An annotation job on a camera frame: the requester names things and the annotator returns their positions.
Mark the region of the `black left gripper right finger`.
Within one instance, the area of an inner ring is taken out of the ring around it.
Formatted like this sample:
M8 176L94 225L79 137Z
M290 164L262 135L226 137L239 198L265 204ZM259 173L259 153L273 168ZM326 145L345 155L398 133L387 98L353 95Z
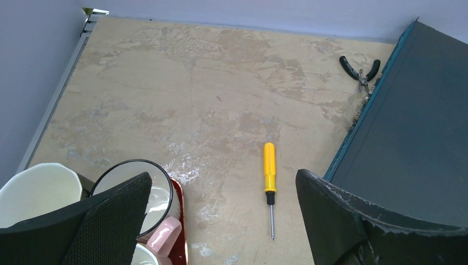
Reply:
M315 264L466 264L467 229L396 213L309 170L296 191Z

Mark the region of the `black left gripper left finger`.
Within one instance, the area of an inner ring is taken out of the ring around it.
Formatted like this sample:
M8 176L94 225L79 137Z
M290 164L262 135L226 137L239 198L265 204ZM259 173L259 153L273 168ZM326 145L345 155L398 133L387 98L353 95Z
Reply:
M151 186L150 175L143 172L1 229L1 264L131 264Z

